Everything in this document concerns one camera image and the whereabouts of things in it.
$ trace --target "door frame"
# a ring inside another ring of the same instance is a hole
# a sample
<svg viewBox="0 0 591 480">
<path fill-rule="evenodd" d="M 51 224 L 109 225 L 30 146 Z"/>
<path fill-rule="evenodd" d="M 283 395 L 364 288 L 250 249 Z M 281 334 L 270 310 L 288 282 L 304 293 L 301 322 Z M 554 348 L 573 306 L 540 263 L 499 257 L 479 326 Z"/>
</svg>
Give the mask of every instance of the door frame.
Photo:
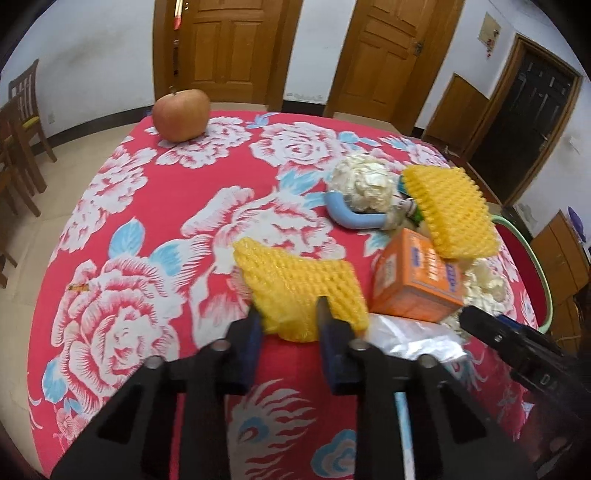
<svg viewBox="0 0 591 480">
<path fill-rule="evenodd" d="M 281 8 L 277 26 L 278 41 L 275 42 L 273 49 L 271 74 L 265 97 L 265 104 L 269 111 L 281 111 L 287 69 L 290 65 L 302 3 L 303 0 L 284 0 L 284 5 Z M 152 63 L 154 66 L 155 100 L 168 94 L 170 86 L 175 86 L 173 51 L 174 42 L 178 40 L 178 37 L 175 36 L 176 32 L 170 28 L 174 21 L 175 4 L 176 0 L 155 0 L 154 4 Z"/>
<path fill-rule="evenodd" d="M 400 96 L 390 123 L 405 135 L 410 135 L 414 128 L 427 96 L 437 78 L 441 64 L 447 54 L 456 31 L 457 22 L 462 13 L 465 0 L 437 0 L 431 16 L 427 35 L 423 42 L 423 50 L 417 57 L 413 70 Z M 356 39 L 363 26 L 363 20 L 369 13 L 372 0 L 357 0 L 353 16 L 347 30 L 345 43 L 340 54 L 335 79 L 326 107 L 324 116 L 332 117 L 335 114 L 335 106 L 339 92 L 343 89 L 347 79 L 349 66 L 355 52 Z"/>
<path fill-rule="evenodd" d="M 481 178 L 480 175 L 476 172 L 476 170 L 470 165 L 470 160 L 472 156 L 476 152 L 476 149 L 480 146 L 482 141 L 484 140 L 485 135 L 491 128 L 493 121 L 495 120 L 497 114 L 501 110 L 503 102 L 507 97 L 511 85 L 517 77 L 517 72 L 519 71 L 519 67 L 526 52 L 532 52 L 538 57 L 541 57 L 545 61 L 551 63 L 556 69 L 564 73 L 565 75 L 573 78 L 573 86 L 570 89 L 569 97 L 564 104 L 564 108 L 554 129 L 550 133 L 548 137 L 548 142 L 546 146 L 540 151 L 538 158 L 534 162 L 534 164 L 530 167 L 530 169 L 526 172 L 524 178 L 521 182 L 517 185 L 513 193 L 509 196 L 509 198 L 505 202 L 501 202 L 498 198 L 497 201 L 499 204 L 503 206 L 510 206 L 513 205 L 524 192 L 524 190 L 530 185 L 534 177 L 540 171 L 540 169 L 544 166 L 546 160 L 554 150 L 554 147 L 558 143 L 558 140 L 562 136 L 566 124 L 569 122 L 570 116 L 573 113 L 574 106 L 577 103 L 579 98 L 579 92 L 581 90 L 581 85 L 583 83 L 583 75 L 579 73 L 577 70 L 572 68 L 568 63 L 566 63 L 561 58 L 557 57 L 554 53 L 550 50 L 538 45 L 533 40 L 530 40 L 526 36 L 517 33 L 515 35 L 515 40 L 513 42 L 513 46 L 511 48 L 511 52 L 509 53 L 509 57 L 505 63 L 505 67 L 499 78 L 499 81 L 496 84 L 495 91 L 493 92 L 491 98 L 488 101 L 488 104 L 485 108 L 484 113 L 482 114 L 478 125 L 472 136 L 462 157 L 466 160 L 468 167 L 474 172 L 476 176 L 478 176 L 486 185 L 486 182 Z M 493 196 L 496 198 L 496 195 L 492 190 L 489 188 Z"/>
</svg>

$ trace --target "plastic bag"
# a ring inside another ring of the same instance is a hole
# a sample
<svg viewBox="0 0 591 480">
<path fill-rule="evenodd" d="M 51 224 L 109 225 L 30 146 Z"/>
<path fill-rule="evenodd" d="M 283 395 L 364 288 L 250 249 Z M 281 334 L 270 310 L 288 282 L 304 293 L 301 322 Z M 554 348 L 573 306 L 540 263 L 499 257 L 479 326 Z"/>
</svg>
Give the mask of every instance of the plastic bag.
<svg viewBox="0 0 591 480">
<path fill-rule="evenodd" d="M 365 339 L 387 355 L 416 360 L 432 355 L 440 363 L 462 360 L 462 339 L 445 325 L 371 313 Z"/>
</svg>

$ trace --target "blue foam tube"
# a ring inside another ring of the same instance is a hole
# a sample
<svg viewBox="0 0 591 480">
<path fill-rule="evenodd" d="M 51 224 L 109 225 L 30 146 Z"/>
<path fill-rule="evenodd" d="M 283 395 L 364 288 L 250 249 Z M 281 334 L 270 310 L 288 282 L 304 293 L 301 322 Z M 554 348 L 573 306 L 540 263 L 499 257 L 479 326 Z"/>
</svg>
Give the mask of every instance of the blue foam tube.
<svg viewBox="0 0 591 480">
<path fill-rule="evenodd" d="M 324 194 L 326 209 L 330 217 L 340 226 L 351 230 L 382 228 L 386 223 L 385 213 L 355 213 L 345 203 L 341 192 L 331 191 Z"/>
</svg>

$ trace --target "orange box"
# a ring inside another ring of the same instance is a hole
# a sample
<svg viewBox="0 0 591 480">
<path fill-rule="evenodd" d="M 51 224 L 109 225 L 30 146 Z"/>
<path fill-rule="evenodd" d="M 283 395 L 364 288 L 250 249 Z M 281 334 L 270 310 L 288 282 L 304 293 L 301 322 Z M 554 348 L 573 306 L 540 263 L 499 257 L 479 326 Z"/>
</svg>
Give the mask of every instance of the orange box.
<svg viewBox="0 0 591 480">
<path fill-rule="evenodd" d="M 376 263 L 370 312 L 438 322 L 463 306 L 462 273 L 431 241 L 403 229 Z"/>
</svg>

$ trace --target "wooden door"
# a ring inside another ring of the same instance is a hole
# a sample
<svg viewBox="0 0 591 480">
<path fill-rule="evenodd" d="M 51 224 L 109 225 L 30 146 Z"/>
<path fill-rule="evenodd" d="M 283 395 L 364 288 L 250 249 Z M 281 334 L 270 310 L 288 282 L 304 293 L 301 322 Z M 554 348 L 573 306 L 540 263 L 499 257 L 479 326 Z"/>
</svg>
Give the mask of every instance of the wooden door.
<svg viewBox="0 0 591 480">
<path fill-rule="evenodd" d="M 554 131 L 574 79 L 526 52 L 519 71 L 470 165 L 506 202 L 533 168 Z"/>
<path fill-rule="evenodd" d="M 390 120 L 420 54 L 435 3 L 359 0 L 337 71 L 344 71 L 344 81 L 337 73 L 333 87 L 336 111 Z"/>
<path fill-rule="evenodd" d="M 192 0 L 179 45 L 182 89 L 217 102 L 265 103 L 285 0 Z"/>
</svg>

